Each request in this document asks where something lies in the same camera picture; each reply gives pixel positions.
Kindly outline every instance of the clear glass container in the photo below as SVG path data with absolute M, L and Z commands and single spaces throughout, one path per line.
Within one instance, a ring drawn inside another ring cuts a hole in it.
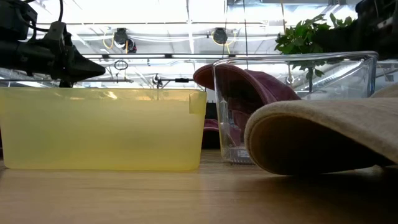
M 377 53 L 268 55 L 213 64 L 223 159 L 252 164 L 244 129 L 260 107 L 285 100 L 367 98 L 374 93 Z

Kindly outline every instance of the translucent yellow container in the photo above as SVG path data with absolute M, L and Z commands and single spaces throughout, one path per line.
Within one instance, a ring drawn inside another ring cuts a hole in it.
M 12 169 L 192 170 L 206 93 L 0 88 L 4 163 Z

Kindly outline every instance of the ceiling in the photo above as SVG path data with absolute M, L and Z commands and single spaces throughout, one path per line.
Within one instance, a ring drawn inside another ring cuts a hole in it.
M 287 26 L 333 12 L 337 18 L 356 17 L 359 0 L 63 0 L 63 22 L 82 54 L 123 54 L 111 45 L 113 32 L 125 27 L 138 54 L 277 54 L 275 38 Z M 38 27 L 48 28 L 58 19 L 59 0 L 37 0 L 30 4 L 39 14 Z M 227 47 L 211 38 L 216 27 L 226 28 Z M 137 59 L 120 75 L 133 82 L 91 83 L 80 86 L 152 88 L 152 77 L 192 78 L 195 70 L 214 60 Z M 96 62 L 109 65 L 114 60 Z M 102 79 L 115 78 L 110 66 Z M 199 88 L 193 82 L 169 83 L 167 88 Z

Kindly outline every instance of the tan fabric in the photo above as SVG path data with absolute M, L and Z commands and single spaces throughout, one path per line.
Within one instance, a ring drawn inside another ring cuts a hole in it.
M 398 163 L 398 85 L 370 99 L 284 101 L 264 106 L 249 119 L 245 143 L 253 161 L 276 174 Z

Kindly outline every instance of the wooden surface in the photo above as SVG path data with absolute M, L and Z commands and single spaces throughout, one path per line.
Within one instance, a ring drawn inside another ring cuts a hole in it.
M 193 172 L 0 169 L 1 224 L 398 223 L 395 169 L 282 177 L 218 151 Z

